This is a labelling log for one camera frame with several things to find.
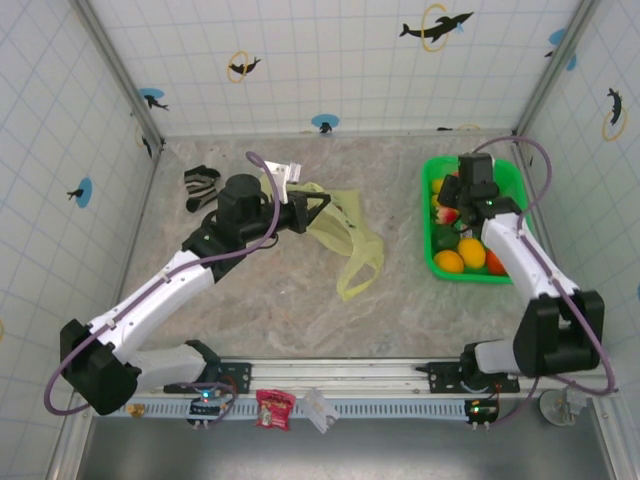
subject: green plastic tray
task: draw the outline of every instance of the green plastic tray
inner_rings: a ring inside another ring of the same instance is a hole
[[[436,178],[443,178],[447,174],[451,174],[458,169],[457,156],[434,157],[428,160],[422,168],[422,212],[424,217],[424,256],[427,265],[433,273],[444,279],[454,282],[477,282],[477,283],[494,283],[505,284],[511,283],[508,276],[499,276],[489,274],[487,267],[481,269],[465,268],[464,273],[449,273],[436,266],[433,256],[437,253],[431,247],[431,228],[435,224],[431,222],[431,181]],[[524,210],[527,206],[527,194],[522,181],[522,175],[518,168],[506,160],[496,159],[493,167],[493,177],[495,178],[500,194],[512,197],[520,208]]]

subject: yellow fruit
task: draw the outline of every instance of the yellow fruit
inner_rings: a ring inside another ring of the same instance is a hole
[[[476,238],[461,239],[458,243],[458,253],[469,268],[482,268],[487,260],[487,252],[480,240]]]
[[[443,183],[444,183],[444,178],[436,178],[431,182],[431,191],[433,193],[440,193]]]
[[[441,268],[445,272],[464,272],[464,262],[462,261],[462,258],[460,258],[460,255],[458,255],[453,250],[443,250],[436,253],[436,256],[433,257],[433,261],[439,268]]]

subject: white tiled wall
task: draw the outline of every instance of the white tiled wall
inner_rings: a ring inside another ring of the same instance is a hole
[[[60,327],[111,305],[151,161],[67,0],[0,1],[0,478],[42,478]],[[84,209],[66,192],[90,177]],[[54,403],[65,407],[61,381]]]
[[[640,428],[640,2],[603,0],[577,56],[532,131],[554,165],[542,208],[561,267],[604,297],[604,343]],[[626,110],[612,129],[609,88]],[[537,156],[532,173],[541,185]]]
[[[322,113],[340,118],[336,132],[511,128],[549,63],[550,35],[579,0],[92,3],[136,85],[164,92],[169,112],[151,112],[171,136],[315,132]],[[399,37],[403,23],[420,29],[429,7],[425,26],[436,25],[437,5],[473,12],[464,32],[438,52]],[[238,51],[261,62],[231,83]]]

